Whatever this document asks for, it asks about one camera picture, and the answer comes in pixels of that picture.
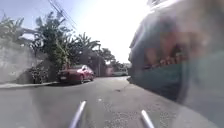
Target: power line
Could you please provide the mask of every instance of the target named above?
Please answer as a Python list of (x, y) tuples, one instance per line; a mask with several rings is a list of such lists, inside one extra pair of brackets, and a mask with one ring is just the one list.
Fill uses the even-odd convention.
[(75, 23), (75, 21), (74, 20), (72, 20), (72, 18), (68, 15), (68, 13), (66, 13), (66, 11), (62, 8), (62, 6), (58, 3), (58, 2), (56, 2), (55, 0), (48, 0), (48, 2), (50, 3), (50, 5), (58, 12), (58, 13), (60, 13), (68, 22), (69, 22), (69, 24), (75, 29), (75, 30), (77, 30), (76, 29), (76, 27), (75, 27), (75, 25), (77, 25), (76, 23)]
[(54, 0), (54, 1), (55, 1), (55, 4), (62, 10), (62, 13), (64, 13), (72, 21), (72, 23), (77, 25), (75, 23), (75, 21), (71, 18), (71, 16), (68, 15), (68, 13), (65, 11), (65, 9), (63, 9), (63, 7), (56, 0)]

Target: curb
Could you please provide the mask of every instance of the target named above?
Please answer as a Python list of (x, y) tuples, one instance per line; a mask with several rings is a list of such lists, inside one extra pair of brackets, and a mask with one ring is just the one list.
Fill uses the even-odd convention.
[(0, 84), (0, 89), (19, 89), (19, 88), (34, 88), (34, 87), (42, 87), (47, 86), (49, 84), (54, 84), (57, 82), (50, 82), (50, 83), (43, 83), (43, 84), (14, 84), (14, 83), (7, 83), (7, 84)]

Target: car wheel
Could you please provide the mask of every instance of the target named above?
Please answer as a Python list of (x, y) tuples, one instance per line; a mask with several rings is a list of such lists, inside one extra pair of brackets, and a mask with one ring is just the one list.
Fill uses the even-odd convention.
[(91, 78), (90, 78), (90, 81), (93, 81), (93, 79), (94, 79), (94, 77), (93, 77), (93, 75), (92, 75)]
[(84, 83), (84, 77), (83, 75), (80, 75), (80, 84), (83, 84)]

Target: street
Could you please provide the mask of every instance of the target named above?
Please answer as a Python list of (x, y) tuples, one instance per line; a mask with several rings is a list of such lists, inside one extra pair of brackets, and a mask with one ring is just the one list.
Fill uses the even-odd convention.
[(87, 101), (81, 128), (144, 128), (140, 112), (149, 114), (155, 128), (213, 128), (197, 112), (136, 85), (127, 77), (97, 78), (82, 85), (3, 89), (2, 128), (68, 128), (83, 100)]

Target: utility pole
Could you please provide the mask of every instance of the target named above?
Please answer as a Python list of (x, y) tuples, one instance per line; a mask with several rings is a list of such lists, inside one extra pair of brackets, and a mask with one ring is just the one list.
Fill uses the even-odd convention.
[(98, 56), (99, 56), (99, 63), (98, 63), (98, 75), (100, 76), (100, 46), (101, 44), (98, 45), (99, 46), (99, 49), (98, 49)]

